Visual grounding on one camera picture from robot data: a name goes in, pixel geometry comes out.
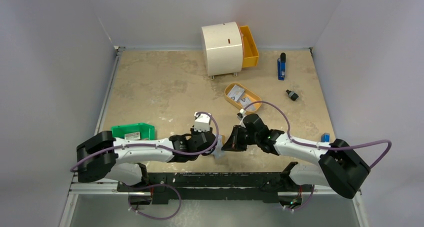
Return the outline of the orange leather card holder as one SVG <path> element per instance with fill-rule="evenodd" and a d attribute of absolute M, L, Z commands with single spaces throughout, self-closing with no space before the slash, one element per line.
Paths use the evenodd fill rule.
<path fill-rule="evenodd" d="M 219 135 L 218 136 L 218 140 L 217 140 L 217 146 L 218 147 L 222 147 L 224 144 L 225 144 L 225 142 L 226 142 L 226 137 L 224 136 L 224 135 Z"/>

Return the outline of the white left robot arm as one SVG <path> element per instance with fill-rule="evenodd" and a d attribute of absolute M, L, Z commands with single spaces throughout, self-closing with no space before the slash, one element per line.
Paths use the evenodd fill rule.
<path fill-rule="evenodd" d="M 80 183 L 111 179 L 146 190 L 149 178 L 145 162 L 186 163 L 211 154 L 221 138 L 204 131 L 172 135 L 159 140 L 128 140 L 102 131 L 76 148 L 77 163 L 71 172 Z"/>

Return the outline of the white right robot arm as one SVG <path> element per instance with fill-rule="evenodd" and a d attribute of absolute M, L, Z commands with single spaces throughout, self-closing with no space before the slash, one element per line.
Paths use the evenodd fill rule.
<path fill-rule="evenodd" d="M 288 133 L 270 129 L 257 114 L 245 116 L 235 125 L 222 151 L 244 152 L 256 145 L 263 152 L 289 156 L 307 162 L 296 163 L 281 176 L 280 183 L 288 191 L 299 185 L 330 187 L 340 196 L 352 199 L 371 172 L 370 166 L 342 139 L 332 143 L 313 142 L 289 137 Z"/>

